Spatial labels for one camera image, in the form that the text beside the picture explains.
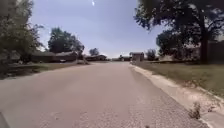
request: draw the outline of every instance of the street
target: street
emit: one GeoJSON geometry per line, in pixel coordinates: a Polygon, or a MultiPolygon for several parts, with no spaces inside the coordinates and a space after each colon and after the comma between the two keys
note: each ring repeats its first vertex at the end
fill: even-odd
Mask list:
{"type": "Polygon", "coordinates": [[[2,80],[0,110],[10,128],[207,128],[121,62],[2,80]]]}

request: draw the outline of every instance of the green tree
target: green tree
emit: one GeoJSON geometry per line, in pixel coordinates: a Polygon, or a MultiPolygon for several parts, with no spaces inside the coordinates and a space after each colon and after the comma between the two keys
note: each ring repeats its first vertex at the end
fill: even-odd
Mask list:
{"type": "Polygon", "coordinates": [[[135,20],[148,30],[156,25],[167,25],[177,32],[186,33],[188,42],[200,42],[201,62],[206,63],[208,41],[223,33],[223,4],[218,3],[223,1],[139,0],[135,20]]]}
{"type": "Polygon", "coordinates": [[[148,61],[154,61],[156,59],[156,50],[154,49],[149,49],[146,52],[147,60],[148,61]]]}
{"type": "Polygon", "coordinates": [[[71,33],[62,31],[60,28],[53,28],[51,38],[48,41],[50,52],[81,52],[84,50],[81,42],[71,33]]]}
{"type": "Polygon", "coordinates": [[[90,54],[91,56],[97,56],[97,55],[100,54],[100,52],[99,52],[99,50],[98,50],[97,48],[93,48],[93,49],[90,49],[90,50],[89,50],[89,54],[90,54]]]}
{"type": "Polygon", "coordinates": [[[8,6],[5,7],[6,11],[0,13],[0,52],[6,53],[10,59],[12,52],[22,55],[42,46],[38,41],[38,29],[41,26],[28,23],[33,2],[9,0],[4,4],[8,6]]]}

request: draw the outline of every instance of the tree trunk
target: tree trunk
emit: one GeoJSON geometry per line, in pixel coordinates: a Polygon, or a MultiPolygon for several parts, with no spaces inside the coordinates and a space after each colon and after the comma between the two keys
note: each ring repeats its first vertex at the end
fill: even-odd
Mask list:
{"type": "Polygon", "coordinates": [[[201,40],[200,60],[203,64],[208,63],[208,39],[206,36],[203,36],[201,40]]]}

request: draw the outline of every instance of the dry grass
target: dry grass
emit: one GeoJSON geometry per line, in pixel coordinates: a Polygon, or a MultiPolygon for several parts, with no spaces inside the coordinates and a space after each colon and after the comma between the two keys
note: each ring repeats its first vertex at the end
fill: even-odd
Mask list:
{"type": "Polygon", "coordinates": [[[139,62],[135,65],[164,75],[185,86],[200,86],[224,97],[224,65],[188,65],[139,62]]]}

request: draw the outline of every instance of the house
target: house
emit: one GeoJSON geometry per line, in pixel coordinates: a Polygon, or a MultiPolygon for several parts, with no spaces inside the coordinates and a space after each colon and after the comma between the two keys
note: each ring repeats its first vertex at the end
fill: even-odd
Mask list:
{"type": "Polygon", "coordinates": [[[131,52],[130,53],[132,61],[143,61],[144,60],[144,52],[131,52]]]}
{"type": "Polygon", "coordinates": [[[53,57],[54,62],[61,62],[61,61],[75,61],[77,59],[78,55],[76,52],[62,52],[57,53],[53,57]]]}
{"type": "Polygon", "coordinates": [[[31,62],[45,62],[45,63],[49,63],[49,62],[53,62],[55,54],[52,52],[42,52],[39,50],[34,51],[33,53],[31,53],[30,55],[30,59],[28,59],[31,62]]]}
{"type": "Polygon", "coordinates": [[[62,53],[52,53],[52,52],[42,52],[35,51],[31,54],[32,62],[68,62],[75,61],[77,59],[77,54],[75,52],[62,52],[62,53]]]}
{"type": "Polygon", "coordinates": [[[96,55],[96,56],[86,56],[87,61],[106,61],[107,57],[105,55],[96,55]]]}

